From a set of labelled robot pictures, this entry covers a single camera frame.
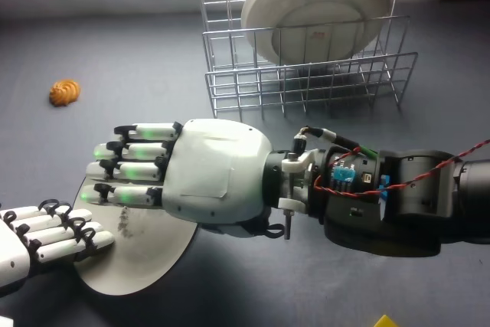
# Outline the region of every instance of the white plate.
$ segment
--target white plate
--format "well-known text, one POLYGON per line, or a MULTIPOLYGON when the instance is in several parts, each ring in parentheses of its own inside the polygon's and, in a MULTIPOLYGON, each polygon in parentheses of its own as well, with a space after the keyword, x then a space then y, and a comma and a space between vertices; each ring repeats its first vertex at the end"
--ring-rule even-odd
POLYGON ((354 21, 346 25, 292 28, 253 32, 247 39, 267 60, 279 64, 315 63, 342 60, 365 48, 381 31, 390 0, 246 0, 242 28, 281 28, 354 21))
MULTIPOLYGON (((82 187, 95 183, 85 179, 82 187)), ((78 194, 74 207, 91 211, 93 221, 101 223, 116 238, 108 253, 75 263, 82 280, 107 295, 135 293, 152 285, 174 266, 197 230, 196 224, 163 210, 123 210, 88 204, 78 194)))

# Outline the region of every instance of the wire dish rack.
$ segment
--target wire dish rack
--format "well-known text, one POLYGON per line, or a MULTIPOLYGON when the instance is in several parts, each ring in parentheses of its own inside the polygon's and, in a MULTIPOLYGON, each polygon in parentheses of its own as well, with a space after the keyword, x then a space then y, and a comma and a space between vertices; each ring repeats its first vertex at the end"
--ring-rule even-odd
POLYGON ((362 21, 302 25, 284 28, 240 28, 240 13, 245 0, 201 0, 204 53, 208 72, 207 91, 214 117, 218 113, 238 110, 240 120, 246 109, 260 109, 262 117, 269 106, 280 106, 286 115, 288 106, 300 105, 305 113, 313 105, 323 104, 328 110, 337 102, 365 100, 373 106, 381 95, 391 95, 400 105, 417 62, 417 53, 402 53, 410 18, 396 16, 397 0, 391 0, 387 17, 362 21), (351 53, 358 49, 357 32, 369 22, 379 23, 379 35, 363 50, 346 60, 331 60, 332 39, 336 32, 349 28, 353 35, 351 53), (328 32, 312 33, 313 30, 328 32), (309 38, 315 34, 325 39, 324 60, 318 63, 286 65, 282 60, 281 40, 288 32, 305 35, 303 60, 308 60, 309 38), (274 34, 279 39, 279 63, 258 55, 253 43, 260 33, 274 34))

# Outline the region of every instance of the metal wire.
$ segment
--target metal wire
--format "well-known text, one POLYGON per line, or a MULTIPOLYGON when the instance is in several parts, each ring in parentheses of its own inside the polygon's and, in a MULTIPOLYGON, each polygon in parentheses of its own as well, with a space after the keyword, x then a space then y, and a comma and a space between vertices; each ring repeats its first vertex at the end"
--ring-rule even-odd
POLYGON ((291 105, 301 104, 308 113, 312 103, 324 103, 325 108, 331 110, 334 102, 345 100, 366 100, 373 106, 381 94, 390 94, 397 105, 401 103, 418 55, 402 53, 410 19, 393 15, 396 0, 392 0, 387 17, 257 29, 240 27, 244 2, 201 0, 208 68, 205 79, 214 117, 219 112, 238 110, 242 119, 243 110, 250 108, 259 108, 264 117, 267 106, 281 106, 286 116, 291 105), (381 32, 375 40, 347 60, 330 60, 332 39, 338 29, 352 27, 352 50, 356 51, 358 32, 369 22, 381 24, 381 32), (327 30, 325 60, 308 63, 306 35, 315 27, 327 30), (300 46, 302 64, 285 64, 283 40, 288 31, 304 32, 304 45, 300 46), (276 35, 278 64, 265 60, 256 52, 257 38, 263 33, 269 33, 271 37, 276 35))

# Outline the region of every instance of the red wire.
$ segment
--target red wire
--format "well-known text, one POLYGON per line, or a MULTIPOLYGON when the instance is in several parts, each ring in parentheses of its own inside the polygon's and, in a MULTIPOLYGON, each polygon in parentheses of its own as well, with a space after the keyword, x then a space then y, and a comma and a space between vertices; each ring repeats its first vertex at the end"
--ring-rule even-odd
MULTIPOLYGON (((332 195, 344 195, 346 197, 351 197, 351 198, 359 198, 362 195, 380 195, 384 191, 396 191, 399 189, 403 189, 403 188, 407 187, 408 185, 411 185, 415 181, 419 181, 419 180, 430 177, 434 173, 438 172, 441 168, 446 167, 447 165, 451 164, 452 162, 454 162, 457 159, 460 159, 462 157, 469 155, 470 153, 473 153, 475 150, 480 149, 481 147, 488 145, 489 143, 490 143, 490 139, 487 139, 486 141, 480 142, 478 145, 473 146, 468 151, 461 152, 459 155, 453 156, 452 158, 441 162, 436 167, 430 169, 428 172, 424 172, 423 174, 418 175, 415 178, 413 178, 412 180, 406 181, 402 184, 394 184, 394 185, 390 185, 389 187, 377 189, 374 191, 363 191, 362 193, 348 193, 346 191, 334 191, 333 189, 330 189, 330 188, 320 187, 319 183, 320 183, 320 180, 322 179, 322 177, 321 177, 321 175, 319 175, 317 177, 317 179, 315 180, 315 182, 313 183, 313 188, 316 191, 327 191, 328 193, 330 193, 332 195)), ((353 149, 352 151, 350 151, 350 152, 346 153, 345 155, 342 155, 338 159, 334 160, 333 163, 330 164, 328 167, 331 168, 339 160, 345 159, 346 157, 348 157, 350 155, 357 154, 357 153, 359 153, 359 151, 361 151, 361 147, 357 147, 357 148, 353 149)))

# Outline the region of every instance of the robotic hand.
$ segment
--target robotic hand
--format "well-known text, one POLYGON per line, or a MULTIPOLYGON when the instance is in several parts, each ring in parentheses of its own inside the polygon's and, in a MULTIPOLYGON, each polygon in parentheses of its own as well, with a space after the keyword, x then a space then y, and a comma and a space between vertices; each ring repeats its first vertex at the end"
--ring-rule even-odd
MULTIPOLYGON (((90 184, 78 197, 88 204, 166 211, 235 237, 289 239, 292 216, 306 214, 343 247, 395 257, 437 255, 442 243, 455 241, 490 244, 490 160, 461 160, 490 140, 453 156, 374 152, 311 127, 294 137, 291 150, 273 151, 256 129, 219 119, 119 126, 114 133, 87 166, 90 184), (333 146, 307 151, 307 135, 333 146), (285 225, 269 223, 272 208, 283 211, 285 225)), ((102 225, 87 222, 89 211, 63 207, 69 208, 17 209, 15 220, 0 213, 2 249, 8 250, 3 285, 29 274, 29 258, 35 268, 48 260, 79 260, 114 241, 102 225), (36 219, 49 225, 36 227, 36 219), (24 266, 6 277, 10 261, 12 269, 24 266)))

